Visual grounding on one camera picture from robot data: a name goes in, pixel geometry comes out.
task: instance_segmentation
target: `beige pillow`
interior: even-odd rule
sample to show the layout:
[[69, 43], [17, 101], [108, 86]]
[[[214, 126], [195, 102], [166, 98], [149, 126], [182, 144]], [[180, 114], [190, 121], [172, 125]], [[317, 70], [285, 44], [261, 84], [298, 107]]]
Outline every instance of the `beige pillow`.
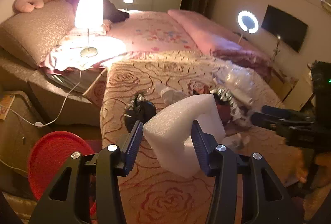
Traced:
[[41, 9], [4, 21], [0, 25], [0, 46], [37, 68], [73, 25], [70, 3], [65, 0], [49, 2]]

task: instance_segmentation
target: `ring light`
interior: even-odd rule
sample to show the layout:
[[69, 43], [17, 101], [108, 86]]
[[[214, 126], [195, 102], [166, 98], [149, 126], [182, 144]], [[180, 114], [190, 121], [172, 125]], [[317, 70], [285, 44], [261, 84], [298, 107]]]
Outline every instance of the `ring light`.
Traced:
[[[252, 19], [252, 21], [254, 22], [254, 28], [248, 29], [248, 27], [243, 22], [243, 17], [244, 16], [247, 16], [247, 17], [249, 17], [249, 18]], [[256, 33], [258, 31], [258, 29], [259, 29], [259, 22], [258, 22], [258, 20], [256, 19], [256, 17], [252, 13], [250, 13], [248, 11], [242, 11], [242, 12], [239, 13], [239, 15], [238, 15], [238, 23], [239, 23], [239, 26], [241, 27], [242, 30], [244, 30], [245, 32], [248, 31], [250, 34]]]

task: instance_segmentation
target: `human hand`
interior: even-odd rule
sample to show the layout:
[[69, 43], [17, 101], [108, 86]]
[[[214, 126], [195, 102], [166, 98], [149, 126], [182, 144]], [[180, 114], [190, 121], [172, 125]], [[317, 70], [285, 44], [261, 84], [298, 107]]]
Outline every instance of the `human hand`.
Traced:
[[[296, 159], [295, 175], [301, 183], [306, 183], [308, 168], [305, 167], [302, 150], [299, 151]], [[319, 169], [315, 176], [314, 186], [321, 188], [331, 182], [331, 152], [318, 154], [315, 158], [315, 164], [319, 165]]]

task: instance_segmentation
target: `white cable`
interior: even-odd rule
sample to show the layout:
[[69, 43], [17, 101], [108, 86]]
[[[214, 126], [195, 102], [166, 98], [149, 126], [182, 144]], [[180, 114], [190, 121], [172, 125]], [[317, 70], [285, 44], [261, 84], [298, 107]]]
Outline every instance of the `white cable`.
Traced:
[[82, 78], [82, 71], [80, 71], [80, 74], [79, 74], [79, 82], [67, 93], [67, 96], [65, 97], [65, 99], [64, 99], [64, 101], [63, 101], [63, 104], [62, 104], [62, 107], [61, 107], [61, 110], [60, 110], [60, 112], [59, 112], [59, 114], [57, 115], [57, 117], [53, 120], [53, 121], [51, 121], [51, 122], [49, 122], [49, 123], [47, 123], [47, 124], [42, 124], [42, 122], [35, 122], [35, 123], [31, 123], [31, 122], [29, 122], [29, 121], [27, 121], [25, 118], [23, 118], [21, 115], [19, 115], [18, 113], [16, 113], [14, 110], [12, 110], [12, 109], [10, 109], [10, 108], [8, 108], [8, 107], [5, 107], [5, 106], [3, 106], [3, 105], [0, 105], [0, 107], [3, 107], [3, 108], [5, 108], [5, 109], [8, 109], [8, 110], [10, 110], [11, 112], [13, 112], [13, 113], [15, 113], [17, 116], [19, 116], [20, 118], [22, 118], [23, 120], [25, 120], [27, 123], [29, 123], [29, 124], [31, 124], [31, 125], [34, 125], [34, 126], [36, 126], [36, 127], [44, 127], [44, 126], [47, 126], [47, 125], [50, 125], [51, 123], [53, 123], [53, 122], [55, 122], [57, 119], [58, 119], [58, 117], [60, 116], [60, 114], [61, 114], [61, 112], [62, 112], [62, 109], [63, 109], [63, 107], [64, 107], [64, 104], [66, 103], [66, 100], [67, 100], [67, 98], [68, 98], [68, 96], [69, 96], [69, 94], [71, 94], [71, 92], [80, 84], [80, 80], [81, 80], [81, 78]]
[[27, 171], [24, 171], [23, 169], [20, 169], [20, 168], [17, 168], [17, 167], [10, 166], [10, 165], [6, 164], [2, 159], [0, 159], [0, 162], [2, 162], [4, 165], [6, 165], [7, 167], [9, 167], [11, 169], [15, 169], [15, 170], [23, 172], [24, 174], [27, 174]]

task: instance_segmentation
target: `metal screw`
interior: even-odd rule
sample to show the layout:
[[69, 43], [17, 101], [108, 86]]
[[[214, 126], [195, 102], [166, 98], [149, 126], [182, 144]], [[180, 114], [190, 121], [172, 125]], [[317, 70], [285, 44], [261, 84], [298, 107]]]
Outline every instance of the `metal screw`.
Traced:
[[112, 145], [109, 145], [109, 146], [107, 147], [107, 149], [108, 149], [109, 151], [115, 151], [115, 150], [117, 149], [117, 146], [114, 145], [114, 144], [112, 144]]
[[73, 158], [73, 159], [77, 159], [79, 156], [80, 156], [79, 152], [74, 152], [71, 154], [71, 158]]
[[260, 159], [262, 159], [262, 155], [260, 153], [254, 153], [253, 158], [256, 160], [260, 160]]
[[226, 146], [224, 146], [224, 145], [217, 145], [217, 146], [216, 146], [216, 149], [217, 149], [218, 151], [225, 151], [225, 150], [226, 150]]

